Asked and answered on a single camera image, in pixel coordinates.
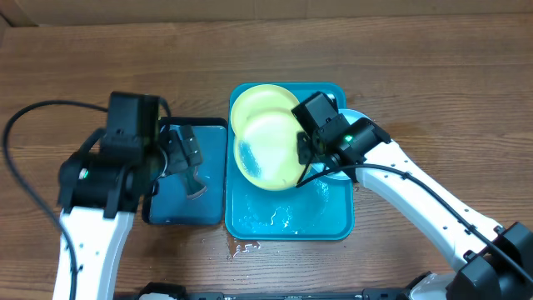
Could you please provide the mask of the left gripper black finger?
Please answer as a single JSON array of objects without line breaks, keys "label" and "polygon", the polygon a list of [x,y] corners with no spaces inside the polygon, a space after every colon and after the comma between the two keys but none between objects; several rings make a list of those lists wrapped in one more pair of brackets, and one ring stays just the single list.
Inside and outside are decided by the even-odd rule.
[{"label": "left gripper black finger", "polygon": [[176,130],[170,130],[168,133],[167,155],[169,175],[184,173],[189,168],[182,140]]},{"label": "left gripper black finger", "polygon": [[190,167],[195,167],[203,162],[201,149],[191,125],[179,128],[182,137],[183,152]]}]

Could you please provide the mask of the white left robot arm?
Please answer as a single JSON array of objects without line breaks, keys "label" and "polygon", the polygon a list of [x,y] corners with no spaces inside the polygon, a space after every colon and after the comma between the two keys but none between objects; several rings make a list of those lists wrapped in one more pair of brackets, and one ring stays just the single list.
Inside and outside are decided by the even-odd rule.
[{"label": "white left robot arm", "polygon": [[204,224],[202,152],[190,124],[97,129],[60,167],[56,299],[110,299],[137,212],[146,223]]}]

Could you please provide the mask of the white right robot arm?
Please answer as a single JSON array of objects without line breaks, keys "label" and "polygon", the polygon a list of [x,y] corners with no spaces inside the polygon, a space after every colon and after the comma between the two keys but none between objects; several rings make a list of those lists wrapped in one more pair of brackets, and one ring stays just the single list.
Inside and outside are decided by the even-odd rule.
[{"label": "white right robot arm", "polygon": [[532,232],[516,222],[503,227],[468,207],[410,160],[390,135],[368,118],[342,115],[300,121],[298,151],[318,158],[329,173],[344,172],[402,213],[439,250],[453,273],[428,272],[399,299],[530,299]]}]

